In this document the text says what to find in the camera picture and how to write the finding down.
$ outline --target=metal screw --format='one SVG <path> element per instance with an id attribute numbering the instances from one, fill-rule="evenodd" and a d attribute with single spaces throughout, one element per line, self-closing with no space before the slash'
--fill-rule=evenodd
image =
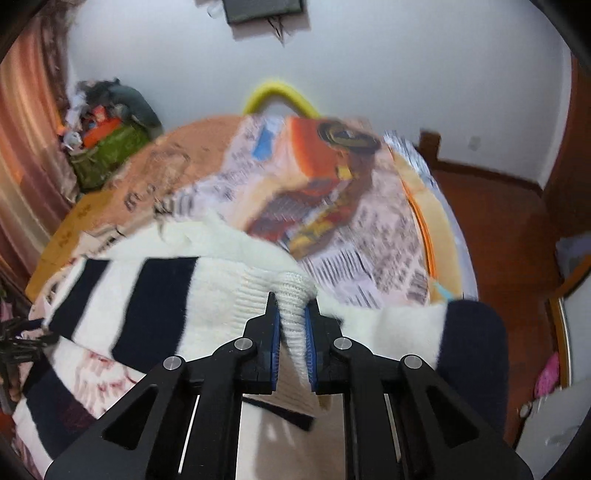
<path id="1" fill-rule="evenodd" d="M 177 356 L 169 356 L 162 365 L 166 370 L 176 370 L 178 367 L 181 366 L 183 361 Z"/>
<path id="2" fill-rule="evenodd" d="M 346 337 L 340 337 L 335 340 L 334 345 L 339 350 L 348 350 L 353 345 L 353 342 Z"/>
<path id="3" fill-rule="evenodd" d="M 404 365 L 412 369 L 421 368 L 422 364 L 423 361 L 416 355 L 409 355 L 404 359 Z"/>
<path id="4" fill-rule="evenodd" d="M 242 337 L 234 342 L 234 346 L 239 350 L 248 350 L 252 347 L 252 340 L 250 340 L 250 338 Z"/>
<path id="5" fill-rule="evenodd" d="M 521 408 L 519 409 L 519 417 L 522 419 L 526 419 L 530 415 L 532 406 L 533 406 L 533 403 L 530 401 L 528 403 L 522 405 Z"/>

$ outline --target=power outlet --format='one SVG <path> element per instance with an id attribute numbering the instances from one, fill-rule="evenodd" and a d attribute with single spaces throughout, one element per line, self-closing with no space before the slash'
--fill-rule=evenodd
<path id="1" fill-rule="evenodd" d="M 468 148 L 475 152 L 480 148 L 481 142 L 482 139 L 480 137 L 470 137 L 470 140 L 468 141 Z"/>

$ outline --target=green bag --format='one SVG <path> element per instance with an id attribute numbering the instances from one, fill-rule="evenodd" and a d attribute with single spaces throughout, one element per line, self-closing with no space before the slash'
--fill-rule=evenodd
<path id="1" fill-rule="evenodd" d="M 99 190 L 125 160 L 148 143 L 150 138 L 139 125 L 122 125 L 93 148 L 71 156 L 80 191 Z"/>

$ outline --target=yellow handle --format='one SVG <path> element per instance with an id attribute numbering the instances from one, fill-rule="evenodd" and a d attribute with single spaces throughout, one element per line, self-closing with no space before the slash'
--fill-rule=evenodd
<path id="1" fill-rule="evenodd" d="M 319 118 L 320 114 L 312 104 L 293 87 L 271 80 L 260 85 L 246 101 L 242 113 L 250 115 L 257 113 L 262 103 L 271 96 L 280 96 L 291 103 L 298 112 L 306 118 Z"/>

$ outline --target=pile of clothes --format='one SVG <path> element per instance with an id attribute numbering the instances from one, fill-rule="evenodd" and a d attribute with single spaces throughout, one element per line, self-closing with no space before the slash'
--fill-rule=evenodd
<path id="1" fill-rule="evenodd" d="M 89 192 L 100 189 L 161 130 L 158 116 L 144 97 L 114 79 L 78 83 L 59 137 L 81 191 Z"/>

